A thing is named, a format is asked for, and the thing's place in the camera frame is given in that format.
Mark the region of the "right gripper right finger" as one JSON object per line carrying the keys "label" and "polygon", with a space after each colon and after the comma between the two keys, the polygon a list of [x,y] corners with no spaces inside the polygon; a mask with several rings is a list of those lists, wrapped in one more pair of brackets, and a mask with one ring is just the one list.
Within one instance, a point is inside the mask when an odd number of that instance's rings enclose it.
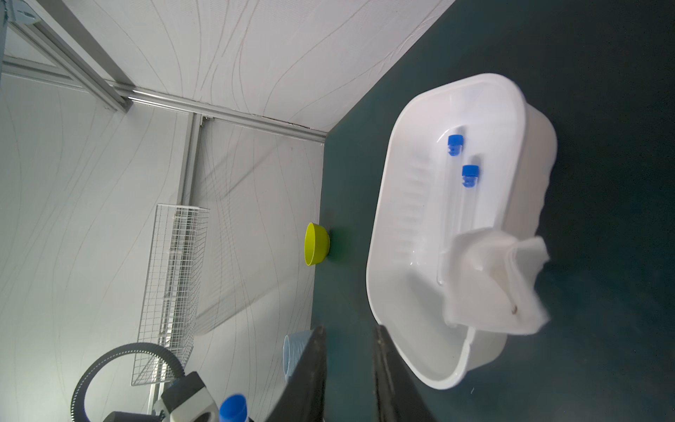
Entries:
{"label": "right gripper right finger", "polygon": [[377,421],[435,420],[384,325],[374,330],[374,394]]}

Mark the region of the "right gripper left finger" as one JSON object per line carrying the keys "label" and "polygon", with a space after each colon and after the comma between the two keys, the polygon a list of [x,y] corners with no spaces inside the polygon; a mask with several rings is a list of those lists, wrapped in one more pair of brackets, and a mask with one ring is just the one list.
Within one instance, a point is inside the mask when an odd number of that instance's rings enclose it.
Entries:
{"label": "right gripper left finger", "polygon": [[326,330],[319,326],[267,421],[324,421],[327,379]]}

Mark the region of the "test tube blue cap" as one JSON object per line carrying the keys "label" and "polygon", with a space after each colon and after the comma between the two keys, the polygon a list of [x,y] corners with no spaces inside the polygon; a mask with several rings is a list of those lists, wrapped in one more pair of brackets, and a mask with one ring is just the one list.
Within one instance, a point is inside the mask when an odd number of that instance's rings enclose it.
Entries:
{"label": "test tube blue cap", "polygon": [[454,232],[462,234],[473,229],[480,179],[480,165],[464,165],[461,174],[460,198]]}
{"label": "test tube blue cap", "polygon": [[457,230],[457,203],[459,200],[459,177],[462,167],[464,135],[453,134],[448,137],[448,155],[445,161],[443,192],[441,204],[441,233],[439,234],[439,258],[437,283],[443,286],[446,280],[446,262],[452,240]]}
{"label": "test tube blue cap", "polygon": [[219,408],[221,422],[249,422],[249,409],[243,394],[234,394],[223,401]]}

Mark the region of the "white wipe cloth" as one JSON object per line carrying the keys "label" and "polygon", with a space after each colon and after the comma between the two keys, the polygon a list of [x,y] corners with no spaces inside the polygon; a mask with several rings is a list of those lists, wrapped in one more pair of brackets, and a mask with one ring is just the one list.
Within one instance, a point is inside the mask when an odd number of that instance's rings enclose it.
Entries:
{"label": "white wipe cloth", "polygon": [[525,240],[496,229],[453,237],[441,253],[446,325],[511,335],[536,334],[549,314],[534,285],[549,261],[542,237]]}

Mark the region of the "clear plastic cup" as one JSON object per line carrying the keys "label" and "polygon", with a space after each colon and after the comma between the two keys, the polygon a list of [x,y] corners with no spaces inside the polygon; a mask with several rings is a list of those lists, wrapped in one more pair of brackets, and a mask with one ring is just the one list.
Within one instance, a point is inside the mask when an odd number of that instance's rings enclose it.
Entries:
{"label": "clear plastic cup", "polygon": [[283,342],[282,369],[286,383],[288,383],[298,365],[305,347],[312,335],[312,330],[288,334]]}

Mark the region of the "green bowl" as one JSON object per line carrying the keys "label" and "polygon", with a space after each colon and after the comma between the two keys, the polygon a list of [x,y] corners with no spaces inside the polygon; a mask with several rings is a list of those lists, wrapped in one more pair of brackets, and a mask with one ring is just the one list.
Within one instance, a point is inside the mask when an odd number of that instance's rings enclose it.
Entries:
{"label": "green bowl", "polygon": [[308,267],[322,263],[330,252],[328,230],[321,225],[310,223],[304,238],[304,260]]}

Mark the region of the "white rectangular tray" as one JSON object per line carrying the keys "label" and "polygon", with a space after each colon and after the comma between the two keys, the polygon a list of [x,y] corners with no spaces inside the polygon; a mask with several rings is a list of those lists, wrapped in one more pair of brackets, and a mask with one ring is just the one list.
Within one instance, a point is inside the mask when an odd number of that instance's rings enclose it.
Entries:
{"label": "white rectangular tray", "polygon": [[462,167],[480,165],[473,229],[539,237],[557,156],[548,118],[515,82],[481,74],[404,107],[390,136],[367,260],[367,296],[414,375],[436,390],[492,362],[511,334],[446,325],[437,283],[448,137],[464,135]]}

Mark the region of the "green table mat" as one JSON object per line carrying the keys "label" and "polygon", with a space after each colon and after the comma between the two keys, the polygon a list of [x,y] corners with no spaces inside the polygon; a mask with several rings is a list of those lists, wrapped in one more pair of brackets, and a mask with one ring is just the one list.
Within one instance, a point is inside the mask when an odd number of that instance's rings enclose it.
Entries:
{"label": "green table mat", "polygon": [[550,322],[451,390],[439,421],[674,418],[674,4],[458,1],[330,131],[312,325],[328,339],[325,418],[373,421],[366,268],[390,132],[418,94],[492,72],[557,132],[539,234]]}

